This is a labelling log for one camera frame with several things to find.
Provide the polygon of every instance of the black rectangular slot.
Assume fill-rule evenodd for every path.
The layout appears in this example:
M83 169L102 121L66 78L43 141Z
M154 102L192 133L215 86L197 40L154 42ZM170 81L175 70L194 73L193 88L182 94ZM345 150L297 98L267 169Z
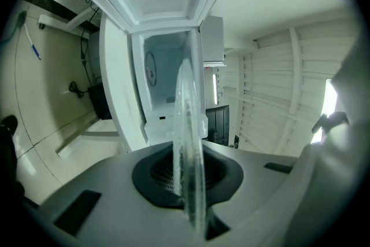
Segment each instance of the black rectangular slot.
M289 174L290 171L293 169L293 166L281 165L276 163L267 163L264 165L264 167L285 174Z
M101 193L84 190L62 213L54 224L70 235L76 235L87 216L94 209Z

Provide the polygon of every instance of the blue pen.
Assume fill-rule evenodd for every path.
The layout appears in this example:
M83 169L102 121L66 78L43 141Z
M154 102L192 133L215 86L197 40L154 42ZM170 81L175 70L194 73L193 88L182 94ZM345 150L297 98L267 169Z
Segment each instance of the blue pen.
M29 43L31 44L31 46L32 46L32 49L34 50L34 52L35 52L35 54L36 54L36 56L37 56L37 58L39 59L39 60L41 60L41 57L40 57L40 55L39 55L39 53L37 52L37 50L36 50L36 48L35 48L35 45L34 45L34 43L32 42L32 40L31 40L31 37L29 37L29 33L28 33L28 30L27 30L27 26L24 24L24 29L25 29L25 33L26 33L26 35L27 35L27 38L28 38L28 40L29 40Z

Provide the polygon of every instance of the black cable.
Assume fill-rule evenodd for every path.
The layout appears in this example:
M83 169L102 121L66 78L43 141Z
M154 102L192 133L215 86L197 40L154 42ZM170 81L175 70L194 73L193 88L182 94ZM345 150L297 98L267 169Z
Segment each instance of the black cable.
M94 12L94 14L92 14L91 18L89 19L88 22L91 22L91 20L93 19L93 17L96 15L96 13L98 12L99 8ZM93 87L93 84L91 83L91 80L90 78L88 77L88 73L87 73L87 68L86 68L86 56L85 56L85 53L87 51L87 48L88 48L88 44L86 46L86 49L85 49L85 53L83 51L83 48L82 48L82 41L83 41L83 34L85 33L85 29L82 31L82 34L81 34L81 38L80 38L80 47L81 47L81 62L82 62L82 65L84 66L85 68L85 72L86 72L86 75L87 75L87 79L88 79L88 82L90 84L91 87Z
M91 16L91 18L89 19L89 22L91 22L91 20L93 19L93 17L98 13L99 11L99 8L97 10L94 11L94 14ZM85 52L83 51L83 48L82 48L82 41L83 41L83 34L85 33L85 29L82 31L82 34L81 34L81 38L80 38L80 46L81 46L81 62L82 62L82 66L85 68L85 72L86 72L86 76L87 76L87 80L88 80L88 83L90 84L90 87L92 89L92 91L94 92L95 96L99 99L100 103L102 104L102 106L105 106L106 103L105 103L105 100L103 100L101 98L101 96L99 96L99 94L95 91L94 87L93 87L93 84L91 83L91 80L90 80L90 77L88 75L88 72L87 72L87 67L86 67L86 51L88 49L88 43L87 43L87 46L86 46L86 49L85 49Z
M93 19L93 17L96 15L96 13L98 12L99 8L97 10L94 11L94 14L91 16L91 18L89 19L88 22L91 22L91 20ZM83 41L83 35L85 33L85 29L82 31L82 34L81 34L81 38L80 38L80 47L81 47L81 63L82 63L82 66L83 68L85 69L85 72L86 72L86 76L87 76L87 80L88 80L88 83L90 84L91 88L93 89L93 84L91 83L91 80L90 80L90 77L88 76L88 72L87 72L87 67L86 67L86 57L85 57L85 53L83 51L83 47L82 47L82 41ZM77 96L79 98L82 98L84 96L84 93L87 93L88 91L80 91L79 88L77 87L77 83L76 82L71 82L69 84L69 91L72 92L72 93L76 93Z
M92 5L93 5L93 2L91 1L91 2L90 2L90 8L91 8L95 13L99 14L99 13L98 13L99 8L95 10L95 9L93 8L93 6L92 6Z
M90 2L92 2L92 1L91 1L91 0L89 0L89 1L88 1L88 0L85 0L85 2L86 2L86 3L90 3Z
M71 82L69 84L68 90L72 93L76 93L77 97L82 98L84 96L84 93L87 93L88 91L82 92L79 90L76 82Z

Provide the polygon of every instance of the white bracket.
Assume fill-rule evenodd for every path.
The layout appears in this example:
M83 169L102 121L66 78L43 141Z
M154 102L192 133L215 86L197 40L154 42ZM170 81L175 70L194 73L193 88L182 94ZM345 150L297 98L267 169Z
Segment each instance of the white bracket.
M223 67L226 66L223 62L203 62L203 67Z
M94 141L113 141L120 142L121 138L118 132L84 132L81 137L86 140Z
M90 34L86 31L83 31L82 29L77 28L80 24L87 21L91 18L91 16L95 13L95 11L98 9L96 5L92 6L91 8L85 9L83 12L78 14L76 17L74 17L71 21L68 23L59 21L57 19L54 19L52 17L46 16L44 14L40 15L39 17L39 24L43 24L49 27L53 27L59 30L63 30L78 36L82 36L83 32L83 38L89 39Z
M302 80L302 57L301 56L302 54L301 54L301 47L299 45L299 38L298 38L295 28L289 28L289 33L290 33L290 39L291 39L291 46L293 49L293 65L294 65L293 93L291 96L289 115L295 116L295 113L298 110L299 96L301 94L301 80ZM292 117L287 119L282 136L274 151L274 154L283 153L295 121L296 119Z

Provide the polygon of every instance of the circular vent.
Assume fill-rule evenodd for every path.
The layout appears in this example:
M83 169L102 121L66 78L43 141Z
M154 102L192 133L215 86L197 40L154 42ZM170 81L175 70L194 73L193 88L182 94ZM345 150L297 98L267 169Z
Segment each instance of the circular vent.
M226 166L207 152L203 153L206 190L210 190L226 176ZM154 163L150 176L156 184L173 192L173 151Z

